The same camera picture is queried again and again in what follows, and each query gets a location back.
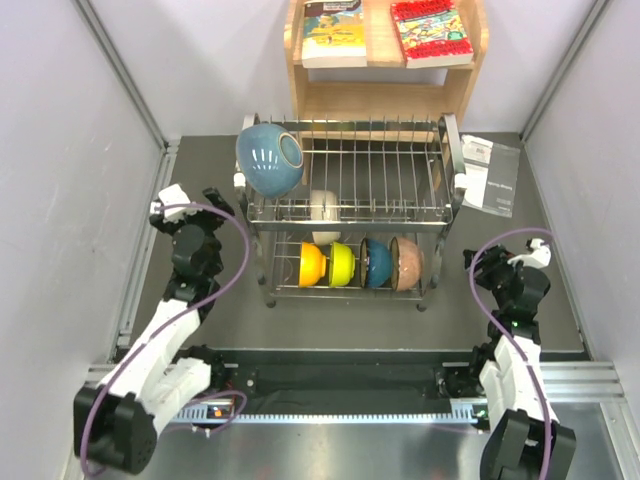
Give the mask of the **large blue ceramic bowl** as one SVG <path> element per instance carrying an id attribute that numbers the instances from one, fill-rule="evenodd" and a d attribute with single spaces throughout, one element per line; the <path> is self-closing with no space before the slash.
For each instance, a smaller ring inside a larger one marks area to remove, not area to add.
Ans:
<path id="1" fill-rule="evenodd" d="M 302 149 L 280 125 L 261 123 L 242 130 L 236 140 L 236 159 L 246 181 L 268 199 L 286 195 L 302 179 Z"/>

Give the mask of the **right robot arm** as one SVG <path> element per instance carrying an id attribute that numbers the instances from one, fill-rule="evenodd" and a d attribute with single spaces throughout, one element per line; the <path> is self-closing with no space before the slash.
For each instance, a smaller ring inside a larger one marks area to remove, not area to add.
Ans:
<path id="1" fill-rule="evenodd" d="M 541 337 L 535 317 L 550 289 L 544 273 L 550 246 L 540 238 L 524 254 L 502 245 L 464 251 L 474 288 L 489 291 L 489 342 L 475 348 L 467 370 L 469 388 L 487 399 L 490 436 L 484 447 L 483 479 L 565 479 L 576 450 L 572 429 L 562 426 L 542 381 Z"/>

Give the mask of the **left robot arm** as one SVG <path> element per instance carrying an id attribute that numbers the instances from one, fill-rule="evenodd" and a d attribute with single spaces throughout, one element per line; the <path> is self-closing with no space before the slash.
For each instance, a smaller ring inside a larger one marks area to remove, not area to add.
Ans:
<path id="1" fill-rule="evenodd" d="M 216 396 L 227 374 L 205 356 L 179 350 L 229 290 L 217 230 L 234 221 L 233 208 L 218 189 L 197 203 L 178 184 L 150 204 L 149 223 L 172 242 L 172 272 L 147 327 L 125 356 L 96 385 L 73 401 L 74 454 L 86 476 L 111 468 L 137 475 L 148 465 L 162 432 L 202 393 Z"/>

